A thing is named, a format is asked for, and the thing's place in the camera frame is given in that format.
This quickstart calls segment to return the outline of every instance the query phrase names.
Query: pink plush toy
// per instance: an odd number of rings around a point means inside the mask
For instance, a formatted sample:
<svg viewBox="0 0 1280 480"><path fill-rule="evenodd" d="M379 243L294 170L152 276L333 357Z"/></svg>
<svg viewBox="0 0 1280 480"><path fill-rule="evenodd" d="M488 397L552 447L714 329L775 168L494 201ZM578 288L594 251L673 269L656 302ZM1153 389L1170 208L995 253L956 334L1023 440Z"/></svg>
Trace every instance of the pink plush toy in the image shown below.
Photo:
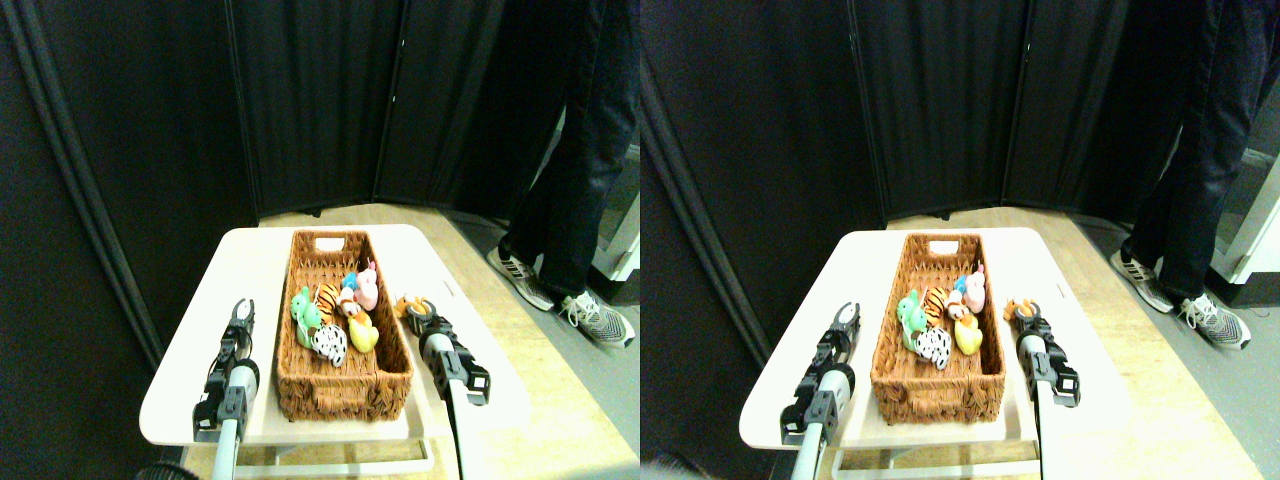
<svg viewBox="0 0 1280 480"><path fill-rule="evenodd" d="M984 270L986 266L979 264L978 271L964 280L964 305L974 314L980 314L982 307L987 305L987 274Z"/></svg>
<svg viewBox="0 0 1280 480"><path fill-rule="evenodd" d="M374 311L378 306L378 270L374 261L369 262L369 268L365 271L356 274L356 302L365 311Z"/></svg>

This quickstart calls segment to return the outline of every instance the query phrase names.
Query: black and white plush toy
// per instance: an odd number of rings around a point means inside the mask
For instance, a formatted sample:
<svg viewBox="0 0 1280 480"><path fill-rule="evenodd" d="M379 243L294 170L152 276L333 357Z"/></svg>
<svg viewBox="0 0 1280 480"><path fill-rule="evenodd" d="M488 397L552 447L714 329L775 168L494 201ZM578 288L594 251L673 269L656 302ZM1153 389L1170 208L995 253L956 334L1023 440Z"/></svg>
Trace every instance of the black and white plush toy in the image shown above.
<svg viewBox="0 0 1280 480"><path fill-rule="evenodd" d="M325 325L316 332L311 348L329 358L333 366L342 366L342 362L347 361L347 333L338 325Z"/></svg>
<svg viewBox="0 0 1280 480"><path fill-rule="evenodd" d="M951 361L951 334L941 328L931 328L915 339L915 353L933 362L938 370L946 369Z"/></svg>

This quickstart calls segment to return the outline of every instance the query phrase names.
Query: table leg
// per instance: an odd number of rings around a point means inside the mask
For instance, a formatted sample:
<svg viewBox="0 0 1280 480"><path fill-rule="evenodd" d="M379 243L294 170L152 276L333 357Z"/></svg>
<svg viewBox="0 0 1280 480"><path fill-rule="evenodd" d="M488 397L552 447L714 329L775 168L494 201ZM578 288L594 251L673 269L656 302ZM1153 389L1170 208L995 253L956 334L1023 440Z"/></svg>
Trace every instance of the table leg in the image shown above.
<svg viewBox="0 0 1280 480"><path fill-rule="evenodd" d="M241 465L236 467L237 479L273 479L282 476L305 477L346 477L346 476L381 476L403 475L431 471L435 467L435 456L431 454L431 445L428 440L419 440L422 451L420 460L399 460L390 462L369 463L324 463L324 465L280 465L280 457L297 447L279 447L274 449L275 465Z"/></svg>

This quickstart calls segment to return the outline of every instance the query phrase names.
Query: white table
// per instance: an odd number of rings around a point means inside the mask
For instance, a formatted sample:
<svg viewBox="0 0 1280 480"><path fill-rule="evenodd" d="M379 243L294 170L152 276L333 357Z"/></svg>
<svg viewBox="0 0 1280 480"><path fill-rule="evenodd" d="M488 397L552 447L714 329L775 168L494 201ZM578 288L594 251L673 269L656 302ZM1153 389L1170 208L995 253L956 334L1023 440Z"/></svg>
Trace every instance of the white table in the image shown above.
<svg viewBox="0 0 1280 480"><path fill-rule="evenodd" d="M394 421L293 421L284 417L275 393L275 332L280 319L282 288L293 232L298 229L369 232L378 252L379 269L394 298L403 293L424 296L454 325L458 340L490 374L489 404L472 408L476 430L521 428L529 424L529 393L480 315L467 301L440 257L417 228L411 225L344 225L302 228L252 228L228 232L209 262L164 360L142 401L138 425L142 435L157 445L195 445L191 412L204 393L209 365L218 355L219 339L232 308L241 298L256 307L251 358L262 371L261 388L246 424L243 445L287 445L424 440L425 460L323 466L238 467L237 477L296 475L393 475L428 471L434 460L426 438L451 436L445 407L431 374L417 352L417 338L401 325L402 338L413 357L415 378L404 410Z"/></svg>
<svg viewBox="0 0 1280 480"><path fill-rule="evenodd" d="M1080 310L1071 287L1036 230L1027 228L955 230L854 232L845 236L827 260L791 325L769 357L751 389L739 421L746 444L764 449L797 449L783 445L778 415L795 401L792 393L813 357L814 348L831 320L845 302L861 303L861 332L850 358L856 384L841 419L840 449L832 475L855 477L937 477L959 475L1009 475L1038 471L1038 463L965 466L943 468L896 468L884 471L840 471L838 456L845 449L886 449L900 454L918 447L989 442L1036 440L1036 417L1027 389L1027 376L1018 362L1011 328L1001 321L1000 338L1005 351L1005 398L993 422L982 424L900 424L890 426L881 417L872 392L870 365L876 351L893 274L909 233L978 233L987 252L987 278L992 301L1004 308L1005 298L1021 294L1034 298L1053 328L1057 343L1080 375L1082 399L1076 408L1052 408L1055 435L1121 429L1130 416L1129 393L1097 333Z"/></svg>

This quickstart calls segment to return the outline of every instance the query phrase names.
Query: robotic claw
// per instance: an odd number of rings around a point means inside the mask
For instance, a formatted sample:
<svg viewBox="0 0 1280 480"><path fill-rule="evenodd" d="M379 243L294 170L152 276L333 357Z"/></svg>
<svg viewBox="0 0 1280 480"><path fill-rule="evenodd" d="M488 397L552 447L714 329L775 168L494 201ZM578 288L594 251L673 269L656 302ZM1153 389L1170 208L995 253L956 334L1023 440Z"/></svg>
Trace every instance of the robotic claw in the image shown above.
<svg viewBox="0 0 1280 480"><path fill-rule="evenodd" d="M836 438L840 412L854 390L854 370L849 367L849 358L860 326L860 305L849 302L840 307L796 387L796 402L782 410L778 419L782 443L800 445L791 480L817 477L822 451Z"/></svg>
<svg viewBox="0 0 1280 480"><path fill-rule="evenodd" d="M209 366L205 393L191 413L192 435L197 442L218 440L214 480L234 477L236 456L244 438L244 424L257 396L257 364L253 352L253 301L242 298L232 308L223 332L218 357Z"/></svg>
<svg viewBox="0 0 1280 480"><path fill-rule="evenodd" d="M453 443L458 452L458 475L466 480L488 477L484 472L480 444L475 431L467 426L470 413L463 403L484 406L489 403L489 370L476 364L453 332L453 324L439 316L435 305L424 302L428 311L408 306L410 332L417 335L419 351L435 379L435 390L449 410L453 424Z"/></svg>
<svg viewBox="0 0 1280 480"><path fill-rule="evenodd" d="M1053 330L1041 316L1039 305L1028 302L1029 315L1014 308L1018 330L1018 360L1027 372L1028 389L1036 401L1036 429L1039 433L1041 477L1061 472L1056 442L1051 435L1051 417L1044 412L1053 404L1074 408L1080 404L1080 376L1066 360L1066 352L1053 340Z"/></svg>

